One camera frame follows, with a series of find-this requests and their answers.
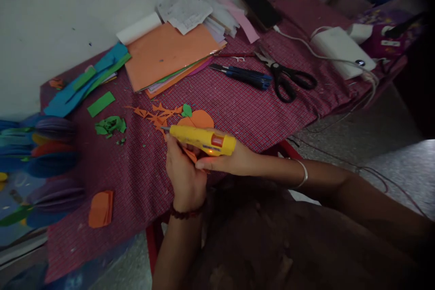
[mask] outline white power bank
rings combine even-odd
[[[316,34],[311,39],[311,44],[316,46],[325,57],[343,59],[355,63],[363,62],[363,67],[370,71],[376,67],[376,63],[372,58],[341,27],[334,27]],[[351,63],[331,62],[344,80],[354,78],[364,72],[361,68]]]

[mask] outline tiled floor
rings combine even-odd
[[[309,127],[320,130],[336,121],[332,116]],[[423,140],[394,88],[366,111],[359,111],[321,133],[302,130],[295,135],[330,154],[359,166],[370,166],[398,183],[432,219],[435,218],[435,140]],[[355,170],[354,167],[323,154],[300,140],[298,152]],[[364,171],[361,175],[375,187],[383,185]],[[404,194],[392,184],[388,195],[415,210]],[[151,275],[145,236],[94,286],[100,289],[150,289]]]

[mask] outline smartphone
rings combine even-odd
[[[281,15],[268,0],[242,1],[248,9],[248,17],[263,31],[271,29],[282,20]]]

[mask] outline white wall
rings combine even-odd
[[[159,1],[0,0],[0,118],[39,111],[41,84],[111,47]]]

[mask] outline black scissors handle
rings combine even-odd
[[[317,79],[307,72],[294,70],[287,67],[284,67],[284,72],[300,88],[312,90],[317,86]]]
[[[284,69],[285,67],[281,66],[279,63],[271,64],[276,96],[284,103],[291,103],[296,98],[296,91],[290,85],[290,82],[284,78]],[[282,95],[281,88],[284,89],[286,96]]]

